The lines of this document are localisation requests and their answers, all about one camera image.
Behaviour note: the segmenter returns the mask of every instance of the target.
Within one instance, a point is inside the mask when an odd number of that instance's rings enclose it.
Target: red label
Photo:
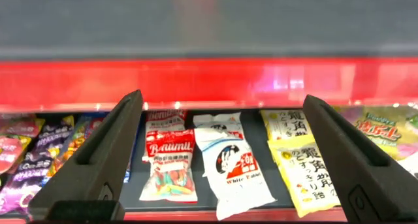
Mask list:
[[[232,134],[234,136],[237,136],[237,137],[239,137],[241,139],[244,139],[244,135],[241,132],[238,132],[238,131],[228,131],[228,133],[230,133],[230,134]]]
[[[173,132],[152,131],[147,134],[148,157],[153,157],[157,153],[193,153],[194,147],[195,134],[192,129]]]
[[[241,160],[237,162],[232,172],[228,173],[227,179],[241,176],[247,172],[254,172],[258,170],[257,162],[251,152],[241,155]]]
[[[165,120],[173,116],[179,116],[182,119],[184,119],[185,110],[164,110],[164,111],[149,112],[147,114],[147,121]]]
[[[401,137],[398,129],[390,125],[373,125],[370,121],[358,121],[357,128],[368,136],[379,136],[381,138],[396,141]]]

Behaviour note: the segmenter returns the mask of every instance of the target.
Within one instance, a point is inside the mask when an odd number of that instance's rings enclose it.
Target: display shelf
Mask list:
[[[111,110],[141,89],[144,108],[418,102],[418,58],[216,58],[0,63],[0,112]]]
[[[277,165],[273,162],[267,145],[266,129],[258,109],[253,110],[191,110],[187,113],[185,126],[193,129],[193,116],[197,114],[225,114],[241,112],[244,135],[251,146],[254,156],[263,172],[267,186],[276,202],[266,204],[248,213],[232,216],[227,220],[317,220],[343,221],[344,213],[341,208],[314,213],[299,219],[289,192],[280,176]],[[215,220],[217,199],[209,187],[207,178],[203,178],[202,152],[196,146],[193,153],[191,170],[195,182],[198,203],[177,203],[165,200],[141,201],[139,196],[142,188],[150,177],[150,164],[142,162],[145,147],[144,117],[138,132],[138,141],[133,157],[131,179],[123,185],[120,202],[126,209],[126,219],[158,219],[168,220],[173,215],[183,220]]]

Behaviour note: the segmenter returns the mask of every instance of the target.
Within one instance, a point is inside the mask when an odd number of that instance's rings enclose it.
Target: candy bag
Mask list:
[[[398,163],[405,170],[410,172],[410,174],[412,174],[412,176],[418,178],[418,152],[414,153],[413,155],[409,156],[406,159],[398,161]]]
[[[39,134],[45,123],[44,119],[33,117],[18,118],[17,116],[9,116],[9,119],[1,121],[0,134],[28,136],[31,138],[35,138]]]
[[[152,132],[146,142],[151,163],[151,176],[139,200],[197,202],[190,163],[195,147],[192,129],[174,132]]]
[[[17,210],[27,213],[27,205],[41,189],[42,179],[59,154],[74,127],[73,116],[46,124],[31,152],[27,152],[16,173],[0,191],[0,214]]]
[[[31,138],[17,135],[0,136],[0,174],[12,168],[15,162],[26,151]]]
[[[313,135],[270,140],[268,147],[299,217],[340,205]]]
[[[42,181],[42,186],[44,186],[49,179],[58,172],[58,170],[64,165],[65,162],[73,155],[73,153],[83,145],[87,137],[96,129],[105,117],[104,113],[86,113],[80,116],[75,128],[72,132],[72,135],[68,140],[65,141],[59,155],[52,166],[50,167],[48,173]]]
[[[260,113],[269,140],[312,134],[302,110],[260,110]]]
[[[193,117],[196,128],[212,128],[227,131],[244,139],[244,131],[240,121],[241,112],[234,114],[199,115]]]
[[[246,140],[211,128],[195,129],[195,137],[218,220],[275,201]]]
[[[336,110],[393,159],[418,152],[418,110],[408,107],[338,107]]]
[[[148,133],[152,131],[182,131],[185,129],[185,110],[164,110],[148,112],[146,116],[146,138],[148,138]],[[148,162],[148,152],[146,149],[144,150],[142,161]]]

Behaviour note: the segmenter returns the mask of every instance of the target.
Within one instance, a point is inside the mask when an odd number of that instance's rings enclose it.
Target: red and white candy bag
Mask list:
[[[275,201],[245,139],[211,128],[195,129],[195,137],[218,220]]]
[[[151,140],[154,131],[167,132],[184,130],[184,120],[185,110],[148,112],[145,123],[146,140]],[[144,150],[144,155],[142,156],[142,161],[148,162],[148,152],[146,148]]]
[[[146,141],[151,163],[150,179],[139,200],[197,202],[190,164],[195,148],[192,129],[173,132],[150,132]]]

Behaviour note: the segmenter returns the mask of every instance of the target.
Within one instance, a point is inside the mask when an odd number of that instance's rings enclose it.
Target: black plastic claw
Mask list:
[[[325,101],[303,104],[349,222],[417,221],[418,180]]]
[[[35,195],[29,203],[32,218],[70,220],[72,215],[75,219],[85,217],[88,220],[92,216],[101,220],[94,211],[110,209],[115,209],[117,214],[106,212],[103,215],[123,218],[121,212],[124,214],[124,211],[118,200],[141,112],[141,92],[126,95]]]

